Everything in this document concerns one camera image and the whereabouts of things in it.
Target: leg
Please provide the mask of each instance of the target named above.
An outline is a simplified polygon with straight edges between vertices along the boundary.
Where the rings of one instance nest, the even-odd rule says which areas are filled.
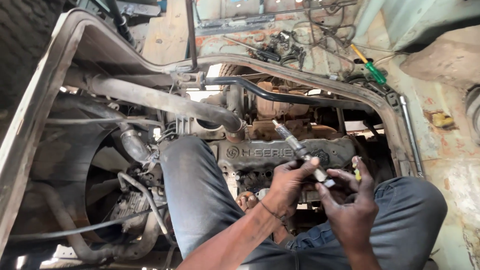
[[[168,209],[183,258],[245,214],[228,191],[222,171],[203,140],[184,137],[175,141],[163,152],[161,165]],[[294,263],[293,253],[267,239],[244,264],[285,265],[284,261]]]
[[[423,269],[446,216],[443,195],[425,180],[399,177],[375,189],[375,202],[380,210],[370,242],[382,268]],[[350,269],[328,223],[299,234],[289,244],[298,251],[301,269],[318,264]]]

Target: mechanic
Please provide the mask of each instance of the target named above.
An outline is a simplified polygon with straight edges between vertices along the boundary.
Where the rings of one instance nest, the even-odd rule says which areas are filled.
[[[245,214],[210,147],[197,137],[173,142],[161,165],[184,259],[177,269],[423,269],[446,216],[444,197],[434,185],[414,177],[397,177],[374,188],[365,164],[358,157],[352,161],[358,163],[360,183],[342,170],[327,172],[357,192],[354,202],[340,205],[325,186],[316,184],[328,222],[282,247],[268,236],[276,231],[274,238],[288,237],[281,233],[281,219],[295,212],[302,180],[318,166],[317,158],[300,168],[295,161],[276,167],[270,191]]]

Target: black wristband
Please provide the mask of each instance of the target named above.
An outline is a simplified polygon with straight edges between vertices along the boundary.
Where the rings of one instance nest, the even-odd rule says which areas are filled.
[[[282,223],[285,222],[285,218],[287,218],[285,215],[282,216],[282,217],[279,217],[279,216],[277,216],[274,212],[270,211],[270,209],[268,209],[261,200],[260,200],[260,203],[264,206],[264,208],[265,208],[270,214],[272,214],[272,216],[278,218]]]

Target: green screwdriver handle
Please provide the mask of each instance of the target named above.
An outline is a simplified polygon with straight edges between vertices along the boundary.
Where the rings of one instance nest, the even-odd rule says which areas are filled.
[[[365,64],[365,67],[372,73],[372,76],[375,78],[375,81],[378,82],[380,85],[384,85],[387,82],[384,75],[373,66],[372,62],[368,62]]]

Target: wooden board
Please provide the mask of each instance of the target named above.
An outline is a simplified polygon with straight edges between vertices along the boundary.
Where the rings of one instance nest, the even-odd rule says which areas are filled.
[[[150,19],[142,55],[154,64],[169,64],[185,59],[187,46],[185,1],[169,0],[166,17]]]

